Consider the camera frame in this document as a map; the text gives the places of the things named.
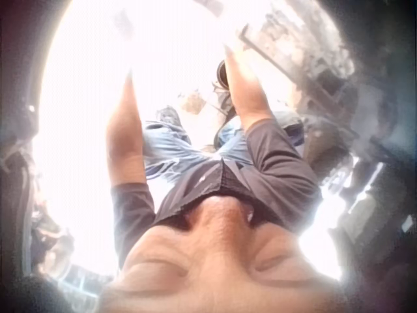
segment gray sleeve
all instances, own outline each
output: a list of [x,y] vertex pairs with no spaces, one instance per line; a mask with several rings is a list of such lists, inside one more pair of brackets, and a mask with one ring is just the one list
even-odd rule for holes
[[253,163],[261,174],[257,185],[263,186],[263,197],[272,199],[272,209],[287,229],[305,228],[322,200],[313,170],[274,119],[254,124],[246,139]]
[[136,241],[152,226],[155,213],[147,184],[123,184],[111,189],[114,210],[115,248],[119,267]]

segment sneaker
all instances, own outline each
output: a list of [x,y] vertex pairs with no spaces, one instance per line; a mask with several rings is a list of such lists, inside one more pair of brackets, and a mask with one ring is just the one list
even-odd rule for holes
[[167,124],[182,127],[180,117],[172,106],[167,106],[161,110],[156,111],[156,120]]

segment jeans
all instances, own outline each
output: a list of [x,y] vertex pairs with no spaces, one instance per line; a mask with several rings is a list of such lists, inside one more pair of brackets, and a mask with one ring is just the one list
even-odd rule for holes
[[[289,135],[290,142],[302,154],[304,131],[300,118],[290,111],[274,112],[274,115]],[[253,165],[238,116],[223,126],[218,139],[220,148],[214,154],[204,153],[192,147],[182,127],[159,121],[145,122],[143,156],[155,208],[159,208],[165,195],[184,172],[204,161],[223,158]]]

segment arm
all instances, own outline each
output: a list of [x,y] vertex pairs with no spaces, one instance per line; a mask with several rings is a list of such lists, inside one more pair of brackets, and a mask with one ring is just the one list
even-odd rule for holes
[[225,65],[232,103],[244,131],[258,121],[274,119],[259,80],[244,60],[244,52],[226,48]]
[[142,124],[131,77],[106,130],[107,160],[112,186],[146,183]]
[[132,79],[126,79],[119,105],[106,131],[107,160],[119,265],[155,219],[143,163],[142,124]]
[[254,179],[257,186],[265,186],[257,195],[271,201],[271,208],[288,230],[298,232],[312,221],[321,200],[316,177],[279,126],[241,52],[228,53],[226,71],[233,105],[257,168]]

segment man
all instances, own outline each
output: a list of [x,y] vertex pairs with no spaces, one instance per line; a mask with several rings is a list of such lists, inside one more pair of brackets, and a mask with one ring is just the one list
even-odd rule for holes
[[[220,159],[193,151],[175,115],[142,125],[145,104],[125,85],[107,132],[121,273],[100,312],[341,312],[336,285],[297,243],[321,199],[315,176],[241,52],[226,54],[242,131],[229,132]],[[173,185],[157,214],[155,176]]]

